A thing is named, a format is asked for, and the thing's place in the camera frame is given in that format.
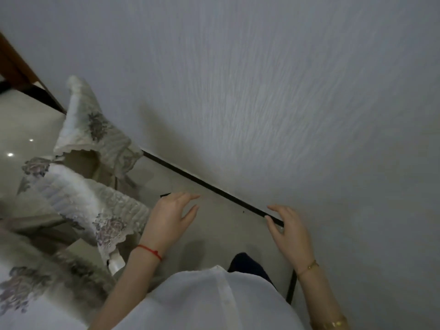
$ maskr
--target white textured wall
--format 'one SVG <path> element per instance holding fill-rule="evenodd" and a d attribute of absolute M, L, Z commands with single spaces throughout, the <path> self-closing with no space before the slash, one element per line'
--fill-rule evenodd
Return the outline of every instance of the white textured wall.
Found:
<path fill-rule="evenodd" d="M 85 77 L 144 149 L 257 207 L 300 209 L 355 329 L 433 329 L 439 10 L 438 0 L 2 0 L 0 30 L 63 104 L 67 77 Z"/>

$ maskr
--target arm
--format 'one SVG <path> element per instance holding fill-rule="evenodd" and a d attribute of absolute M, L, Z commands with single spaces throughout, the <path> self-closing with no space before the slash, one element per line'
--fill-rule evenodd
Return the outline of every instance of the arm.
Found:
<path fill-rule="evenodd" d="M 182 217 L 184 207 L 196 194 L 174 193 L 160 199 L 151 211 L 140 244 L 157 250 L 160 256 L 182 236 L 197 215 L 194 205 Z M 151 278 L 159 265 L 159 258 L 141 248 L 135 248 L 124 273 L 99 311 L 89 330 L 111 330 L 142 301 L 148 292 Z"/>
<path fill-rule="evenodd" d="M 315 256 L 310 234 L 296 212 L 287 206 L 271 205 L 269 209 L 277 211 L 284 222 L 284 232 L 280 233 L 270 216 L 266 216 L 267 226 L 284 257 L 292 264 L 304 292 L 307 310 L 314 329 L 324 329 L 324 324 L 344 320 L 336 298 L 331 291 L 329 282 L 319 266 L 308 269 Z M 347 322 L 337 327 L 349 329 Z"/>

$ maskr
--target hand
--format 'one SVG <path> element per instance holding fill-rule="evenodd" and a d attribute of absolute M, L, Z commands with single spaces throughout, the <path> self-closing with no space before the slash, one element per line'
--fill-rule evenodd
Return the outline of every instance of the hand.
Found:
<path fill-rule="evenodd" d="M 184 207 L 200 194 L 185 192 L 171 193 L 162 197 L 153 210 L 143 230 L 140 244 L 159 252 L 163 256 L 168 248 L 179 240 L 197 215 L 198 205 L 194 205 L 182 217 Z"/>
<path fill-rule="evenodd" d="M 280 233 L 270 216 L 265 216 L 267 227 L 278 249 L 293 265 L 297 273 L 303 272 L 315 260 L 310 234 L 298 214 L 288 206 L 269 205 L 279 213 L 284 222 L 284 233 Z"/>

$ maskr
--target white shirt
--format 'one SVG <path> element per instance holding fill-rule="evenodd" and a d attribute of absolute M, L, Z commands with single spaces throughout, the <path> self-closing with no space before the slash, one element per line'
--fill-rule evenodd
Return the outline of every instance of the white shirt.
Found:
<path fill-rule="evenodd" d="M 147 295 L 115 330 L 304 330 L 266 280 L 216 266 L 179 272 Z"/>

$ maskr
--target gold bracelet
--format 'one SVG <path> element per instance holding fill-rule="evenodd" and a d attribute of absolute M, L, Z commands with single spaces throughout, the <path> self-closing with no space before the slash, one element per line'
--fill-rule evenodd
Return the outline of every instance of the gold bracelet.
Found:
<path fill-rule="evenodd" d="M 339 321 L 331 322 L 331 323 L 316 324 L 310 322 L 310 326 L 313 330 L 328 330 L 328 329 L 342 327 L 346 323 L 347 323 L 347 318 L 343 316 L 342 319 L 340 319 Z"/>
<path fill-rule="evenodd" d="M 307 266 L 307 268 L 304 271 L 302 271 L 301 273 L 297 273 L 297 277 L 299 277 L 300 275 L 303 275 L 305 272 L 307 272 L 308 270 L 310 270 L 314 266 L 319 266 L 319 264 L 316 262 L 316 260 L 314 260 L 309 266 Z"/>

